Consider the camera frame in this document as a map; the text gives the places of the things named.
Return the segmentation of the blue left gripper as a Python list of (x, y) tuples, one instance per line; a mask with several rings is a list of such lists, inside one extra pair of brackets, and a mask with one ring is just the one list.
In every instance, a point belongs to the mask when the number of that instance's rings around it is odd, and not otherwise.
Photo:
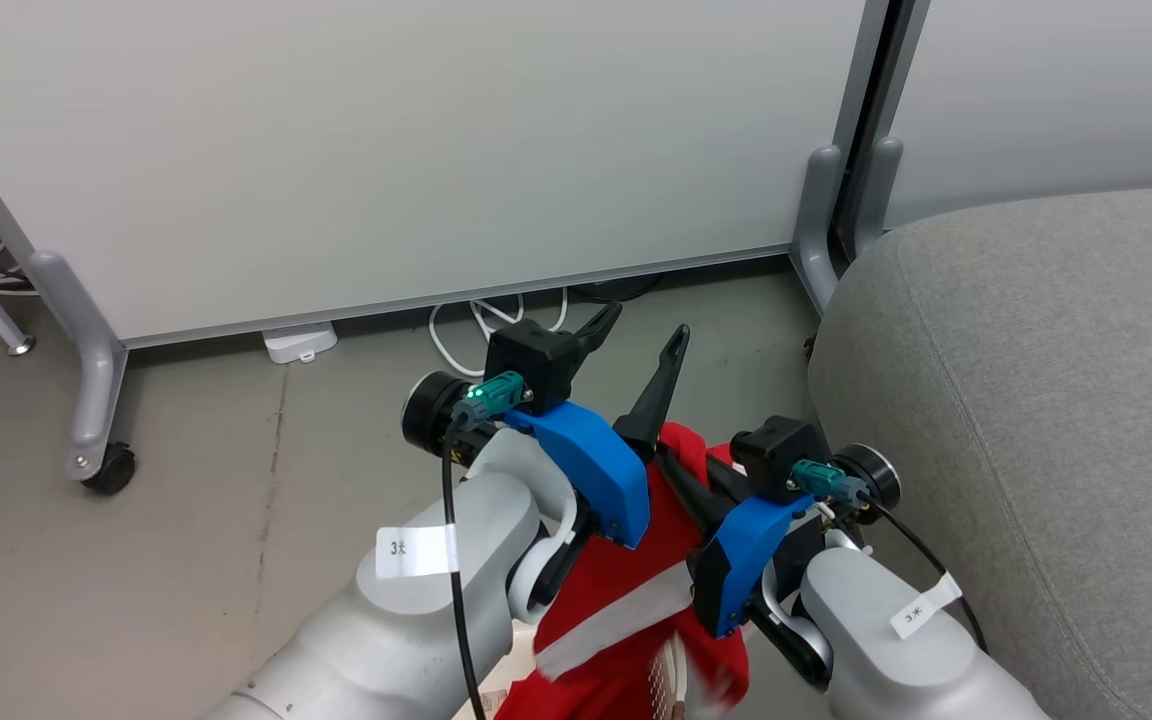
[[(622, 302), (607, 302), (573, 333), (582, 357), (599, 350), (622, 310)], [(690, 338), (689, 325), (680, 324), (660, 350), (655, 372), (630, 411), (612, 425), (570, 401), (539, 416), (520, 409), (505, 415), (507, 427), (535, 438), (566, 475), (598, 516), (602, 536), (626, 548), (639, 546), (650, 524), (652, 503), (644, 462), (655, 457)]]

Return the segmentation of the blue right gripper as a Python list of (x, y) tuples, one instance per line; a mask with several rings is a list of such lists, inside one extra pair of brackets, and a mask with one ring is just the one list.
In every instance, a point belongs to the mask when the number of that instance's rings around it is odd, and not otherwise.
[(707, 541), (694, 566), (695, 614), (705, 632), (727, 637), (745, 623), (746, 602), (790, 532), (791, 521), (804, 518), (817, 500), (804, 493), (790, 503), (751, 497), (745, 475), (721, 460), (707, 461), (708, 487), (704, 486), (666, 445), (657, 446), (655, 465), (702, 541)]

